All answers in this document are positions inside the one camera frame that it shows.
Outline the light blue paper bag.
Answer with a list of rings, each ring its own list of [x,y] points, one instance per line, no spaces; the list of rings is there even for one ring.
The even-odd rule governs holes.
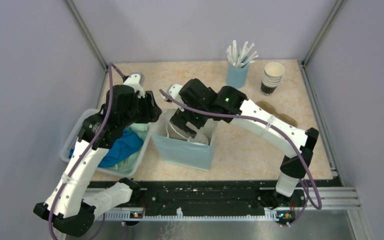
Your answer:
[[[165,109],[159,120],[151,125],[151,138],[164,162],[193,169],[209,171],[216,147],[218,123],[209,119],[204,127],[196,129],[196,137],[169,122],[176,112]]]

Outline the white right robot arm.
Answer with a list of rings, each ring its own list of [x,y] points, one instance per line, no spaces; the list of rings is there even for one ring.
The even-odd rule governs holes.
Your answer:
[[[185,85],[171,85],[163,95],[166,102],[177,105],[169,122],[187,140],[194,139],[197,130],[212,119],[246,129],[280,149],[284,158],[273,200],[279,206],[287,206],[293,200],[296,185],[309,172],[318,130],[294,127],[228,85],[215,92],[193,78]]]

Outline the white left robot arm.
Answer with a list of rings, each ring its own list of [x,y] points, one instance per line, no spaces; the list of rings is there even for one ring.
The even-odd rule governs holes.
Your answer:
[[[97,217],[110,209],[140,202],[139,185],[124,177],[110,188],[85,197],[100,162],[132,124],[155,123],[162,113],[151,90],[140,91],[119,84],[106,94],[100,109],[88,109],[77,121],[74,150],[55,190],[33,213],[50,223],[51,229],[81,237]]]

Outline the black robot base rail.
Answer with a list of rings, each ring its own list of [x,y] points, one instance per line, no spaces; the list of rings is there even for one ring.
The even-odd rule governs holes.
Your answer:
[[[131,199],[116,206],[144,208],[147,217],[173,216],[177,209],[186,217],[263,216],[304,206],[303,190],[284,197],[275,185],[273,180],[138,181]]]

